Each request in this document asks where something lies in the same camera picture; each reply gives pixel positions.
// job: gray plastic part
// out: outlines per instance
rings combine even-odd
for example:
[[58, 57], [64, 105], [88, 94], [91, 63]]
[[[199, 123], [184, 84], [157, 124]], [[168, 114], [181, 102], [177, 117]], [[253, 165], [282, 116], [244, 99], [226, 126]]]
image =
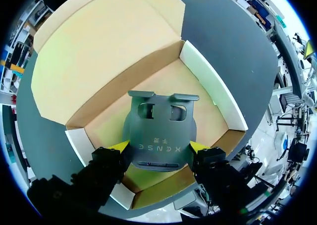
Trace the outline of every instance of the gray plastic part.
[[130, 139], [132, 164], [155, 171], [183, 168], [191, 156], [188, 145], [196, 141], [193, 110], [199, 96], [160, 96], [147, 91], [128, 94], [132, 103], [124, 123], [123, 140]]

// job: cardboard box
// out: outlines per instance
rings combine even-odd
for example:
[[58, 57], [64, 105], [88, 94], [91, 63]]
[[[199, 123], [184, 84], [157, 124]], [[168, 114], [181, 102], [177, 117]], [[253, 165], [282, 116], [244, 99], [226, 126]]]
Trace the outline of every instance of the cardboard box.
[[[122, 141], [132, 89], [199, 95], [199, 143], [229, 154], [244, 136], [247, 125], [224, 82], [180, 39], [184, 9], [181, 0], [69, 0], [35, 35], [35, 102], [41, 116], [66, 125], [83, 165], [95, 148]], [[111, 196], [137, 209], [193, 183], [188, 167], [156, 172], [131, 165]]]
[[253, 14], [253, 15], [255, 15], [258, 11], [255, 9], [255, 8], [253, 8], [252, 6], [250, 6], [250, 7], [247, 7], [247, 10], [251, 13], [251, 14]]
[[32, 37], [34, 37], [34, 35], [36, 34], [36, 28], [29, 21], [26, 21], [26, 23], [24, 24], [24, 28], [29, 31]]

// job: round table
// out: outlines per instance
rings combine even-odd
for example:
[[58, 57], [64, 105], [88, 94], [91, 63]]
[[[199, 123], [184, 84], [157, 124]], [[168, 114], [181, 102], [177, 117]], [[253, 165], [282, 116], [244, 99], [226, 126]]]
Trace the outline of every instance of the round table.
[[[252, 137], [267, 109], [277, 73], [277, 56], [261, 29], [232, 0], [182, 1], [186, 4], [182, 39], [189, 40], [216, 69], [249, 127], [228, 156], [230, 160]], [[69, 183], [71, 174], [83, 166], [65, 135], [65, 126], [39, 114], [31, 91], [36, 58], [33, 53], [17, 96], [21, 141], [37, 178], [50, 179], [54, 174]], [[136, 217], [175, 201], [195, 187], [192, 185], [171, 198], [137, 210], [127, 211], [109, 198], [100, 212], [122, 219]]]

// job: yellow tape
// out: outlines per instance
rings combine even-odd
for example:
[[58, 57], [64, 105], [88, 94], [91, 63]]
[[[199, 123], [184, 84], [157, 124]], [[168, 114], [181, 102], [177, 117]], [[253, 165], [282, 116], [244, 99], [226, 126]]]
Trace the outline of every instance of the yellow tape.
[[123, 152], [123, 150], [126, 148], [126, 146], [129, 144], [130, 140], [125, 141], [125, 142], [121, 142], [119, 144], [113, 145], [111, 147], [107, 147], [107, 149], [116, 149], [119, 150], [120, 153]]
[[198, 142], [193, 142], [190, 141], [190, 145], [192, 146], [192, 148], [194, 149], [194, 151], [196, 152], [196, 154], [198, 153], [198, 151], [203, 150], [203, 149], [210, 149], [210, 147], [207, 147], [203, 144], [200, 144]]

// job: white foam insert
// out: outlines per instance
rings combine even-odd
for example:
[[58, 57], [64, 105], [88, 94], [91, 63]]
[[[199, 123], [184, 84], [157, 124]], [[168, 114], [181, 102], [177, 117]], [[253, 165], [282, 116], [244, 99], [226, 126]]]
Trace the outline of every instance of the white foam insert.
[[[85, 129], [79, 128], [67, 130], [65, 133], [80, 162], [83, 166], [87, 166], [89, 161], [93, 159], [91, 154], [95, 151], [95, 148], [89, 140]], [[135, 193], [120, 183], [114, 186], [110, 197], [126, 210], [129, 210], [131, 208], [134, 195]]]
[[248, 130], [247, 123], [229, 89], [212, 65], [189, 41], [185, 42], [179, 58], [196, 76], [218, 106], [228, 128]]

